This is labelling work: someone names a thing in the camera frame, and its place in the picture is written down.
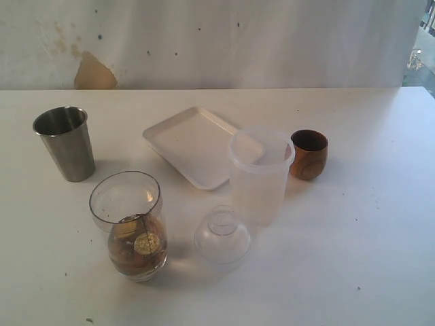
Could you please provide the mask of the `clear shaker lid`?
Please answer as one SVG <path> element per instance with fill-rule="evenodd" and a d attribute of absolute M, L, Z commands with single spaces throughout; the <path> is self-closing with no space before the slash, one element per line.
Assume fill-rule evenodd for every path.
<path fill-rule="evenodd" d="M 217 205 L 198 224 L 193 243 L 204 267 L 216 272 L 232 272 L 249 255 L 252 236 L 231 206 Z"/>

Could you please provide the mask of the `frosted plastic container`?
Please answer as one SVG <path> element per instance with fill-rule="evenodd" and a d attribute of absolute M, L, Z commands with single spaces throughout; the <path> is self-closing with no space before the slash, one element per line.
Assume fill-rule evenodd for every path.
<path fill-rule="evenodd" d="M 295 149 L 290 135 L 267 127 L 237 131 L 228 146 L 232 207 L 251 227 L 280 214 Z"/>

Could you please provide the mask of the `white plastic tray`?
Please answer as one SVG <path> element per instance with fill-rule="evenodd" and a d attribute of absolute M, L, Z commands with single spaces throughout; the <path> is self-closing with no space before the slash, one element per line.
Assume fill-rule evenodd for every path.
<path fill-rule="evenodd" d="M 229 180 L 228 146 L 236 127 L 191 107 L 143 131 L 147 144 L 194 187 L 214 190 Z"/>

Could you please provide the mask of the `clear shaker body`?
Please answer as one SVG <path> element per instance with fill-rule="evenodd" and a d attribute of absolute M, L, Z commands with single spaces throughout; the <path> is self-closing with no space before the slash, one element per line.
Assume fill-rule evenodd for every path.
<path fill-rule="evenodd" d="M 160 184 L 141 171 L 107 177 L 90 195 L 90 214 L 105 235 L 112 264 L 135 282 L 151 279 L 167 260 L 162 204 Z"/>

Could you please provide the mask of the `brown wooden cup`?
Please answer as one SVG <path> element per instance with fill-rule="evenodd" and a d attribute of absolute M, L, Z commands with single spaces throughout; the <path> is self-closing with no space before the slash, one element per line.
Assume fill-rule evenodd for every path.
<path fill-rule="evenodd" d="M 323 172 L 328 158 L 328 140 L 316 130 L 297 130 L 291 136 L 295 158 L 290 174 L 304 181 L 311 181 Z"/>

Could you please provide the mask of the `stainless steel cup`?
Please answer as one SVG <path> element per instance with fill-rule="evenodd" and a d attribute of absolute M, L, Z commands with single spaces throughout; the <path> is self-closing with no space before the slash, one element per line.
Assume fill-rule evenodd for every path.
<path fill-rule="evenodd" d="M 84 181 L 96 170 L 87 121 L 83 109 L 66 106 L 50 109 L 33 122 L 33 131 L 69 182 Z"/>

